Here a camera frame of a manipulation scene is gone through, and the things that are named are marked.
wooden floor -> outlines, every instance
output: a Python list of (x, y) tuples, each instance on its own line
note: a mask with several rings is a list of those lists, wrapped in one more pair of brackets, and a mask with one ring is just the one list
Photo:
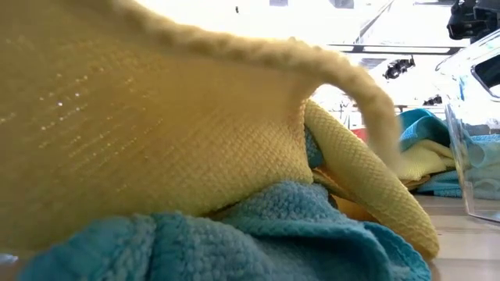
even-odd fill
[(430, 215), (441, 244), (430, 264), (433, 280), (500, 280), (500, 225), (468, 216), (462, 199), (417, 200)]

microfiber cloth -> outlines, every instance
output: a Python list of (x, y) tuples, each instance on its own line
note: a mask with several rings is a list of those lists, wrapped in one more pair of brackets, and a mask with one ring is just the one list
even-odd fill
[(408, 188), (408, 190), (414, 190), (419, 187), (422, 183), (426, 183), (430, 180), (430, 175), (425, 175), (420, 178), (420, 180), (401, 180), (401, 182)]
[(432, 112), (423, 108), (417, 108), (403, 112), (399, 115), (402, 121), (403, 131), (399, 138), (401, 149), (406, 151), (412, 145), (421, 140), (434, 141), (447, 148), (450, 146), (450, 138), (446, 123)]
[[(0, 9), (0, 252), (44, 250), (111, 215), (204, 217), (275, 183), (311, 184), (306, 126), (338, 186), (436, 256), (429, 216), (391, 171), (394, 104), (365, 69), (174, 13), (135, 0)], [(322, 84), (355, 99), (370, 146), (309, 99)]]
[[(500, 184), (497, 179), (473, 181), (473, 196), (476, 199), (500, 200)], [(440, 197), (462, 197), (459, 175), (456, 171), (439, 173), (422, 184), (418, 194), (433, 194)]]
[[(472, 183), (473, 196), (478, 199), (500, 200), (500, 136), (484, 135), (468, 138), (470, 167), (465, 180)], [(437, 174), (420, 186), (418, 193), (436, 196), (462, 197), (456, 171)]]
[(430, 280), (401, 237), (347, 219), (327, 196), (283, 182), (219, 222), (178, 213), (103, 219), (35, 257), (19, 281)]
[(398, 171), (400, 180), (419, 181), (423, 177), (455, 168), (450, 148), (432, 140), (419, 140), (402, 152), (403, 169)]
[(305, 128), (305, 152), (307, 153), (309, 168), (315, 169), (323, 164), (321, 150), (307, 127)]

yellow towel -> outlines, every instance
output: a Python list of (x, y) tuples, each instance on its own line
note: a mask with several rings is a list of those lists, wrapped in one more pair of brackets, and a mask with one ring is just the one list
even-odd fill
[(307, 102), (321, 84), (346, 91), (398, 164), (391, 99), (343, 55), (176, 24), (133, 0), (19, 0), (0, 19), (0, 251), (38, 251), (107, 215), (204, 215), (311, 183), (305, 122), (327, 168), (357, 175), (337, 177), (354, 200), (436, 254), (391, 171)]
[(420, 178), (420, 180), (401, 180), (408, 190), (414, 190), (421, 184), (426, 183), (430, 180), (430, 175), (425, 175)]
[(398, 177), (350, 130), (313, 101), (305, 124), (324, 157), (324, 172), (334, 180), (334, 194), (361, 205), (381, 224), (400, 234), (425, 258), (434, 257), (438, 236), (430, 219)]
[(348, 218), (366, 222), (377, 222), (377, 220), (366, 211), (366, 209), (355, 202), (353, 202), (349, 193), (341, 189), (333, 179), (331, 179), (328, 172), (323, 169), (314, 169), (314, 181), (321, 183), (323, 186), (330, 189), (330, 196), (335, 200), (339, 211), (344, 213)]
[(404, 169), (398, 178), (404, 181), (421, 181), (426, 175), (455, 168), (450, 148), (432, 140), (421, 140), (402, 153)]

teal towel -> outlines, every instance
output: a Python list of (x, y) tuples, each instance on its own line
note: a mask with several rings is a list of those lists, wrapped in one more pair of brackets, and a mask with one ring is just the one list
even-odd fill
[[(482, 179), (473, 181), (473, 196), (476, 199), (500, 200), (500, 185), (498, 180)], [(459, 185), (459, 174), (456, 171), (439, 173), (422, 184), (418, 194), (432, 194), (440, 197), (462, 197)]]
[(418, 108), (399, 115), (402, 134), (399, 138), (403, 151), (421, 140), (431, 140), (449, 147), (450, 137), (445, 122), (426, 109)]
[[(448, 127), (445, 122), (426, 109), (418, 108), (399, 115), (403, 133), (400, 137), (402, 150), (423, 139), (450, 146)], [(500, 200), (500, 135), (470, 136), (466, 133), (466, 149), (471, 168), (465, 172), (466, 179), (473, 183), (474, 197)], [(458, 173), (451, 171), (431, 177), (421, 185), (419, 194), (444, 197), (462, 197)]]
[[(464, 172), (464, 177), (473, 184), (473, 196), (477, 199), (500, 200), (500, 135), (472, 136), (467, 143), (470, 168)], [(462, 197), (456, 171), (432, 176), (416, 192)]]
[(307, 153), (309, 168), (314, 169), (323, 164), (320, 147), (318, 147), (316, 140), (307, 127), (305, 128), (305, 152)]
[(39, 254), (21, 281), (430, 280), (400, 236), (356, 222), (319, 185), (283, 182), (220, 222), (178, 213), (115, 217)]

plastic bin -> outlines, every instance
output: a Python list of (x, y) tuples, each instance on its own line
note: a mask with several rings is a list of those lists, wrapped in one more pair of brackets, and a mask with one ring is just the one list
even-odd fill
[(500, 222), (500, 30), (436, 71), (466, 211)]

